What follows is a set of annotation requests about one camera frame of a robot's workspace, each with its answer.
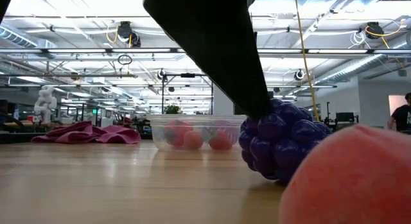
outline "table surface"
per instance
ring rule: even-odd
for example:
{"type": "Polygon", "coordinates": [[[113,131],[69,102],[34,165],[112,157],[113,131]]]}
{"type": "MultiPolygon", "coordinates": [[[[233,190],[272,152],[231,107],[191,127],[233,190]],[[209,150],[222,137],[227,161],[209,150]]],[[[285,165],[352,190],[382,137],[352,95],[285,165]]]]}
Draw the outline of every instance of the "table surface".
{"type": "Polygon", "coordinates": [[[240,151],[0,145],[0,223],[277,223],[284,188],[240,151]]]}

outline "plastic bin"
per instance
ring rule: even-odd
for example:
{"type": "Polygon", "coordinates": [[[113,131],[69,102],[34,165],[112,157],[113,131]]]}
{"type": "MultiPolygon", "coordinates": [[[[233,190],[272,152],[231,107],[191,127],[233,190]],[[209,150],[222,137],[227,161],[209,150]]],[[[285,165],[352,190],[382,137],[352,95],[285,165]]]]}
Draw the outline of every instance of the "plastic bin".
{"type": "Polygon", "coordinates": [[[240,126],[246,116],[149,115],[159,150],[240,149],[240,126]]]}

